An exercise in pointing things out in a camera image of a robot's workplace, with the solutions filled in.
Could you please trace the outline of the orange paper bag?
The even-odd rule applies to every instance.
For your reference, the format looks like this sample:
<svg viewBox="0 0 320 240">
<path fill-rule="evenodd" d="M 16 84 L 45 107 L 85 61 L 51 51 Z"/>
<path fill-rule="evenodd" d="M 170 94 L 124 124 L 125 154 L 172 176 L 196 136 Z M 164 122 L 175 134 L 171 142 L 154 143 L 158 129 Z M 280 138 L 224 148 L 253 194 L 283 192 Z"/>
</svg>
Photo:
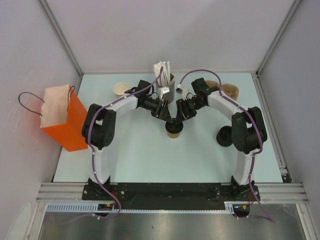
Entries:
<svg viewBox="0 0 320 240">
<path fill-rule="evenodd" d="M 21 106 L 40 116 L 40 128 L 68 152 L 88 148 L 82 136 L 87 110 L 80 101 L 73 85 L 46 88 L 43 98 L 37 96 L 42 105 L 40 112 Z"/>
</svg>

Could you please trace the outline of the black plastic cup lid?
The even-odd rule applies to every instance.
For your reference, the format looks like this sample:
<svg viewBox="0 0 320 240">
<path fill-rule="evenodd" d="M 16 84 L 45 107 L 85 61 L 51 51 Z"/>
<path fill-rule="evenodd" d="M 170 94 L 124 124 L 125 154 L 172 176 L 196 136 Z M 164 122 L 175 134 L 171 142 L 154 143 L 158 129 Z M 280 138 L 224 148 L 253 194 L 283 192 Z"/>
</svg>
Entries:
<svg viewBox="0 0 320 240">
<path fill-rule="evenodd" d="M 179 134 L 183 130 L 183 123 L 165 123 L 165 129 L 170 134 Z"/>
</svg>

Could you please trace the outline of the single brown paper cup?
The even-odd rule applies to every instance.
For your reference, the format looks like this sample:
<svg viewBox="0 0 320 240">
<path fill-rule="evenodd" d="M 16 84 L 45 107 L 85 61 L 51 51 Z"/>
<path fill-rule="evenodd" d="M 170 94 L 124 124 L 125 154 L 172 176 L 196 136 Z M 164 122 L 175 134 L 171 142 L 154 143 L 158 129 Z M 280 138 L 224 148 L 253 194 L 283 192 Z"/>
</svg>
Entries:
<svg viewBox="0 0 320 240">
<path fill-rule="evenodd" d="M 180 132 L 175 132 L 175 133 L 167 132 L 167 135 L 172 139 L 176 139 L 180 136 Z"/>
</svg>

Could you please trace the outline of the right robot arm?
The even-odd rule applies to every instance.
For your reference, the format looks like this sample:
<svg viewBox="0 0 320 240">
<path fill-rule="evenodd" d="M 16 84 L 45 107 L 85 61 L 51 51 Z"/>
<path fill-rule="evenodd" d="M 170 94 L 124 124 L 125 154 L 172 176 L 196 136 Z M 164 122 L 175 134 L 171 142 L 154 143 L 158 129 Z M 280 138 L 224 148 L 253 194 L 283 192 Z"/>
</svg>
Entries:
<svg viewBox="0 0 320 240">
<path fill-rule="evenodd" d="M 231 196 L 242 201 L 249 194 L 249 189 L 254 186 L 255 159 L 263 150 L 263 144 L 268 139 L 262 111 L 259 107 L 244 107 L 231 97 L 229 85 L 218 82 L 209 86 L 203 78 L 198 78 L 191 83 L 194 95 L 189 97 L 189 90 L 177 85 L 176 92 L 182 98 L 176 101 L 177 113 L 175 124 L 189 120 L 196 116 L 197 110 L 210 107 L 217 110 L 231 125 L 227 126 L 227 135 L 220 131 L 216 140 L 221 146 L 234 145 L 237 149 L 236 168 L 230 188 Z"/>
</svg>

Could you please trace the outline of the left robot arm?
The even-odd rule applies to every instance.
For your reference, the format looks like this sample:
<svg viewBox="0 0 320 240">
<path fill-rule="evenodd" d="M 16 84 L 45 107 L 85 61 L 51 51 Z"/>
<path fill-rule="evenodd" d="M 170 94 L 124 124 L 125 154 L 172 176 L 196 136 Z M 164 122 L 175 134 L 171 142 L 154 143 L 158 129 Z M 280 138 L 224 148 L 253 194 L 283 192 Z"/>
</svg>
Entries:
<svg viewBox="0 0 320 240">
<path fill-rule="evenodd" d="M 143 108 L 155 118 L 173 122 L 168 108 L 169 101 L 161 97 L 152 98 L 153 90 L 152 83 L 140 80 L 138 86 L 125 90 L 113 102 L 104 106 L 96 103 L 89 106 L 81 134 L 92 150 L 90 179 L 96 183 L 93 194 L 100 200 L 107 199 L 111 193 L 111 188 L 105 184 L 111 176 L 106 148 L 115 137 L 117 119 L 131 110 Z"/>
</svg>

